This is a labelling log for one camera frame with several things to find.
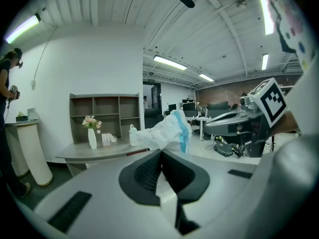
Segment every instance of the fluorescent light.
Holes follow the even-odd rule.
[[[209,77],[207,77],[207,76],[204,75],[204,74],[200,74],[199,76],[200,76],[200,77],[203,77],[204,79],[206,79],[206,80],[208,80],[208,81],[210,81],[210,82],[213,82],[213,81],[214,81],[213,79],[210,79]]]
[[[268,62],[268,54],[263,55],[263,64],[261,66],[261,70],[265,70],[267,67],[267,62]]]
[[[164,64],[167,64],[167,65],[170,65],[170,66],[173,66],[173,67],[176,67],[178,69],[182,69],[182,70],[185,70],[187,67],[186,66],[183,66],[181,64],[177,64],[171,60],[168,60],[166,58],[163,58],[163,57],[160,57],[160,56],[157,56],[155,55],[155,57],[153,58],[154,61],[157,61],[157,62],[160,62],[160,63],[164,63]]]
[[[274,22],[268,10],[268,0],[260,0],[260,3],[264,14],[265,34],[272,34],[274,32]]]
[[[29,28],[40,22],[39,14],[33,15],[31,18],[27,19],[24,23],[18,26],[7,38],[6,41],[8,43],[12,43],[19,35],[27,31]]]

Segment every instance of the floor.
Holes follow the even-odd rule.
[[[275,151],[278,150],[283,144],[286,142],[293,140],[295,138],[294,134],[290,133],[282,133],[275,136]],[[190,146],[190,154],[205,157],[205,158],[212,158],[216,160],[228,161],[228,162],[239,162],[239,163],[247,163],[247,164],[254,164],[258,165],[260,158],[250,158],[250,157],[241,157],[238,158],[236,155],[232,155],[229,157],[224,157],[220,155],[218,152],[211,150],[205,150],[205,148],[212,146],[212,140],[204,140],[199,141],[199,134],[193,133],[191,139],[191,146]],[[265,146],[264,153],[270,152],[270,147]],[[21,202],[26,204],[32,210],[36,207],[36,205],[41,201],[43,197],[49,194],[51,191],[58,188],[60,185],[65,183],[66,181],[72,178],[68,168],[57,168],[57,167],[50,167],[52,174],[53,174],[53,181],[45,187],[40,187],[35,182],[31,173],[28,173],[26,176],[21,178],[21,182],[29,182],[32,185],[31,192],[23,199]],[[160,175],[157,187],[157,195],[161,199],[161,205],[163,208],[163,212],[167,219],[174,223],[175,220],[175,211],[176,208],[174,206],[177,203],[176,194],[171,189],[170,185],[167,183],[163,174]]]

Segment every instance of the flower vase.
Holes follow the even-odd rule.
[[[96,149],[97,148],[96,136],[95,136],[93,128],[89,128],[88,137],[89,137],[89,143],[90,143],[91,149]]]

